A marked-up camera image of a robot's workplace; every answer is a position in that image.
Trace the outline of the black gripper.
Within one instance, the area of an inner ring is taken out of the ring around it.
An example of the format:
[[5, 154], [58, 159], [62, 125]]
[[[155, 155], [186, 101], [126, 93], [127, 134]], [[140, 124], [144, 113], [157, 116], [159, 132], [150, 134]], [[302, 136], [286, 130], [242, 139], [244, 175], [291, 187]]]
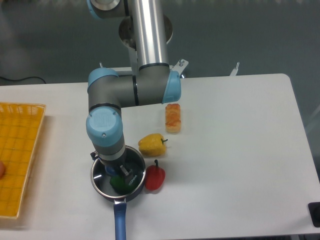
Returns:
[[101, 163], [104, 165], [105, 172], [108, 176], [122, 176], [124, 179], [130, 179], [132, 177], [132, 170], [124, 166], [127, 155], [124, 154], [115, 160], [106, 160], [103, 156], [99, 157], [97, 151], [90, 153], [93, 161], [100, 158]]

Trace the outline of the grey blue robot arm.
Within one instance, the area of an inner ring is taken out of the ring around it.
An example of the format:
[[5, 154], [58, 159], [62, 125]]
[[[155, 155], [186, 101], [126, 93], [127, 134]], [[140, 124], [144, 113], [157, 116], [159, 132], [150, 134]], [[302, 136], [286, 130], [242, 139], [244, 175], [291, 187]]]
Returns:
[[125, 159], [122, 109], [176, 102], [181, 80], [171, 70], [167, 52], [165, 16], [158, 0], [89, 0], [90, 13], [99, 19], [127, 16], [132, 22], [136, 67], [131, 76], [99, 67], [88, 77], [86, 132], [95, 153], [111, 174], [130, 181], [137, 175]]

